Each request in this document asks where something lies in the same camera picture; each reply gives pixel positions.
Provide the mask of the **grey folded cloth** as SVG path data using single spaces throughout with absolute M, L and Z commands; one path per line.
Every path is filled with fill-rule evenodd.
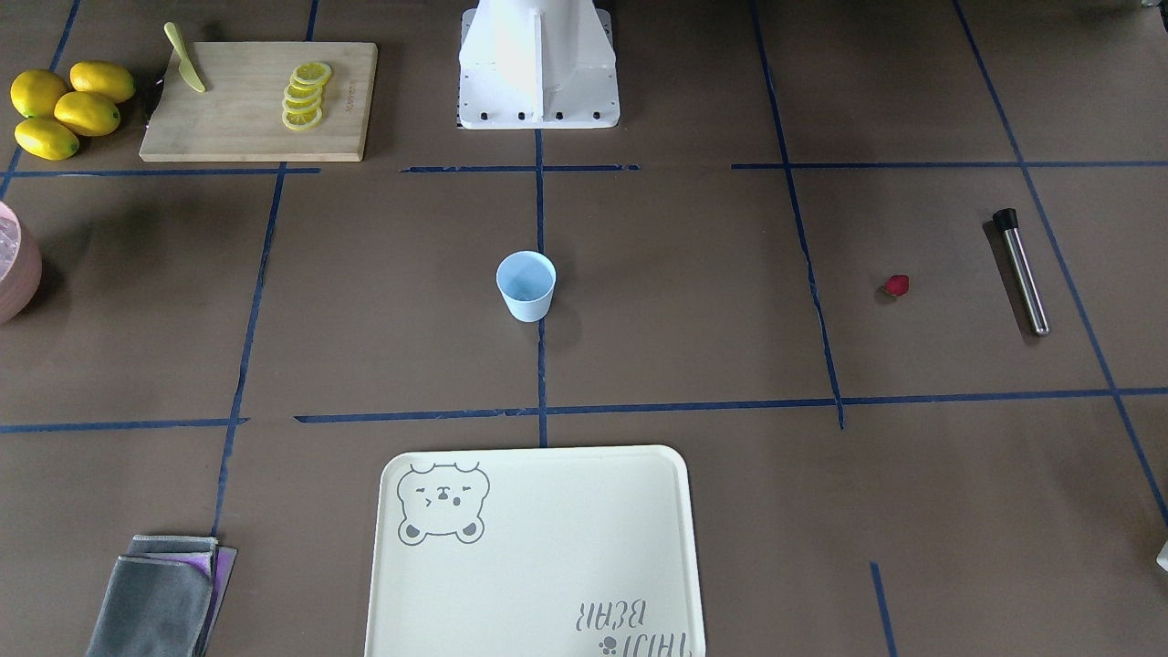
M 88 656 L 196 656 L 213 608 L 215 537 L 137 534 L 118 556 Z

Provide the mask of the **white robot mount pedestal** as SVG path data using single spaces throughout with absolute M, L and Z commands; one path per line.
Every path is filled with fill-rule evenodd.
M 465 130 L 617 126 L 610 12 L 592 1 L 480 1 L 463 12 L 456 124 Z

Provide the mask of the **light blue plastic cup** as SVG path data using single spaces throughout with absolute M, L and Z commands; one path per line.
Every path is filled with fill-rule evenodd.
M 538 323 L 550 310 L 558 271 L 538 251 L 516 251 L 496 268 L 495 282 L 513 318 Z

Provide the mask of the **whole yellow lemon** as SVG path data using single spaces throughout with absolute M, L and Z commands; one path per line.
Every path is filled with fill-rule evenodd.
M 53 118 L 56 104 L 70 92 L 67 81 L 46 69 L 18 74 L 9 88 L 9 99 L 25 118 Z
M 69 82 L 75 91 L 96 94 L 114 104 L 125 103 L 135 95 L 135 79 L 121 64 L 109 61 L 79 61 L 69 70 Z
M 56 101 L 53 116 L 76 134 L 85 137 L 109 136 L 121 124 L 120 109 L 113 101 L 86 91 L 64 94 Z
M 77 154 L 79 138 L 58 122 L 49 118 L 26 118 L 14 127 L 18 146 L 46 161 L 67 161 Z

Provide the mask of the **bamboo cutting board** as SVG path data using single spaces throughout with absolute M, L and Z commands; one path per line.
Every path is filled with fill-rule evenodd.
M 146 162 L 359 162 L 366 150 L 378 50 L 366 42 L 192 42 L 207 88 L 193 91 L 172 56 L 142 133 Z M 284 88 L 296 67 L 333 67 L 321 124 L 290 130 Z

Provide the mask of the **red strawberry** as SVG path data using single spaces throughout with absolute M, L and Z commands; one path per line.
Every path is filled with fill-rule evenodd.
M 905 296 L 911 290 L 911 279 L 909 275 L 897 274 L 889 276 L 881 291 L 883 291 L 888 297 L 901 298 Z

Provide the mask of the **cream bear serving tray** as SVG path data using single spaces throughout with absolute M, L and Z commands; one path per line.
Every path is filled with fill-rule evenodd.
M 704 656 L 688 466 L 658 444 L 384 466 L 367 656 Z

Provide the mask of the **purple folded cloth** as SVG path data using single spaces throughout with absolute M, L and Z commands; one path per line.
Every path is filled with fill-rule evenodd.
M 196 565 L 206 570 L 210 581 L 210 601 L 207 607 L 207 615 L 202 624 L 196 644 L 193 646 L 193 656 L 206 656 L 210 643 L 210 637 L 215 631 L 215 625 L 220 617 L 220 611 L 228 590 L 229 579 L 237 556 L 237 549 L 225 546 L 216 546 L 207 553 L 199 553 L 200 561 Z

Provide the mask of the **yellow plastic knife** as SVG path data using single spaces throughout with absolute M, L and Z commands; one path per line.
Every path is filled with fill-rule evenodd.
M 178 57 L 178 74 L 181 79 L 192 88 L 193 92 L 204 94 L 206 83 L 200 78 L 195 63 L 193 63 L 192 50 L 188 49 L 183 32 L 175 22 L 164 25 L 164 35 L 171 41 L 172 51 Z

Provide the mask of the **lemon slice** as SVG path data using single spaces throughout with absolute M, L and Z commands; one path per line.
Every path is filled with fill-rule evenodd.
M 281 112 L 281 124 L 288 130 L 310 130 L 324 122 L 322 108 L 310 108 L 306 111 Z
M 303 62 L 288 75 L 288 83 L 292 87 L 318 88 L 326 87 L 333 75 L 333 67 L 324 61 Z
M 299 87 L 299 84 L 288 83 L 288 87 L 284 88 L 284 101 L 299 104 L 308 103 L 318 99 L 322 92 L 322 87 Z
M 317 111 L 321 104 L 320 96 L 313 97 L 313 99 L 283 99 L 281 109 L 288 115 L 305 115 Z

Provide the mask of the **pink bowl of ice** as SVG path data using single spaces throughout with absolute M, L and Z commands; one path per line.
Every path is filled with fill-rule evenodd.
M 29 224 L 7 203 L 4 220 L 4 277 L 1 277 L 1 324 L 25 310 L 37 293 L 42 278 L 42 255 Z

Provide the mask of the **steel muddler black tip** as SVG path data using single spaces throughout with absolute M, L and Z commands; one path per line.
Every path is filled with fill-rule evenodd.
M 1027 261 L 1026 245 L 1023 245 L 1018 233 L 1017 209 L 1008 207 L 996 210 L 993 213 L 992 221 L 996 226 L 997 236 L 1004 241 L 1006 260 L 1011 267 L 1015 282 L 1017 282 L 1027 323 L 1035 336 L 1047 337 L 1050 333 L 1047 307 L 1043 307 L 1042 299 L 1040 299 L 1038 283 L 1036 283 L 1030 263 Z

